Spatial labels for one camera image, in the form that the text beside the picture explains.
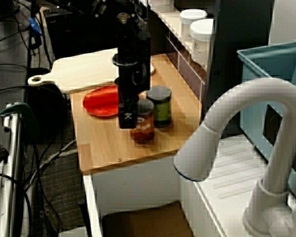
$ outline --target sink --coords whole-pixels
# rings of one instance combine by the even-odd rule
[[[222,139],[206,181],[181,177],[174,157],[84,176],[91,231],[102,237],[101,219],[111,213],[180,201],[195,237],[250,237],[243,212],[266,164],[244,135]],[[289,205],[296,200],[289,196]]]

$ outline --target blue plastic container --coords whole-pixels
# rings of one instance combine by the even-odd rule
[[[274,77],[296,85],[296,42],[239,50],[243,62],[242,82]],[[273,146],[263,136],[267,105],[283,116],[282,107],[274,102],[261,102],[244,109],[240,115],[240,127],[269,160]],[[296,194],[296,172],[292,170],[290,188]]]

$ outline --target green label jar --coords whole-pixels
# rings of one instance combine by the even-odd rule
[[[155,127],[165,127],[171,123],[171,90],[165,86],[153,86],[146,91],[147,99],[154,103]]]

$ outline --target faucet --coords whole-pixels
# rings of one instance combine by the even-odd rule
[[[296,86],[276,78],[247,81],[223,94],[174,158],[177,172],[188,180],[205,180],[214,165],[227,123],[245,107],[274,101],[283,119],[264,177],[259,179],[244,211],[243,224],[254,237],[296,237],[296,209],[287,204],[288,179],[296,154]]]

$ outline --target spice jar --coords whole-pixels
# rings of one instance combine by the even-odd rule
[[[153,86],[146,91],[147,99],[154,103],[155,127],[166,127],[171,123],[171,94],[171,89],[165,86]]]
[[[136,128],[130,131],[135,142],[149,142],[154,137],[153,108],[150,100],[140,99],[137,103],[137,124]]]

